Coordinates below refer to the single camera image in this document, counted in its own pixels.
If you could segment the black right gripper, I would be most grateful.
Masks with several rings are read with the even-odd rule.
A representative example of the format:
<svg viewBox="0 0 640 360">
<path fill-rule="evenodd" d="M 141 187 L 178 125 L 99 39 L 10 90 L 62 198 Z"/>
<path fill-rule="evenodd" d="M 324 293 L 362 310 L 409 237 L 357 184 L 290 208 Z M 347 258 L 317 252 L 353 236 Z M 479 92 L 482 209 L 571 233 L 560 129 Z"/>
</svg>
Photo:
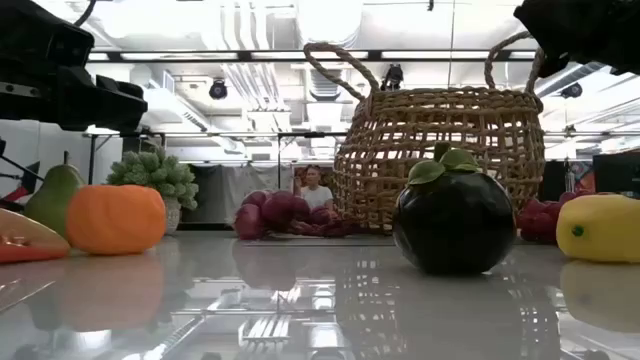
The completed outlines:
<svg viewBox="0 0 640 360">
<path fill-rule="evenodd" d="M 514 16 L 544 52 L 540 78 L 563 70 L 570 55 L 639 74 L 639 0 L 524 0 Z"/>
</svg>

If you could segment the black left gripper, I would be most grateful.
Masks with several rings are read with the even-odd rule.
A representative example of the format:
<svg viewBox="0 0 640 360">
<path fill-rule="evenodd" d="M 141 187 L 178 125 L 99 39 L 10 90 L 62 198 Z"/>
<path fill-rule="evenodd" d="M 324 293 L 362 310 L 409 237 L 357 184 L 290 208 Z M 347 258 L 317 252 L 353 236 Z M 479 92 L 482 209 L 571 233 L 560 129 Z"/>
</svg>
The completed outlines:
<svg viewBox="0 0 640 360">
<path fill-rule="evenodd" d="M 1 117 L 134 131 L 147 112 L 140 86 L 85 70 L 94 37 L 30 0 L 1 2 Z"/>
</svg>

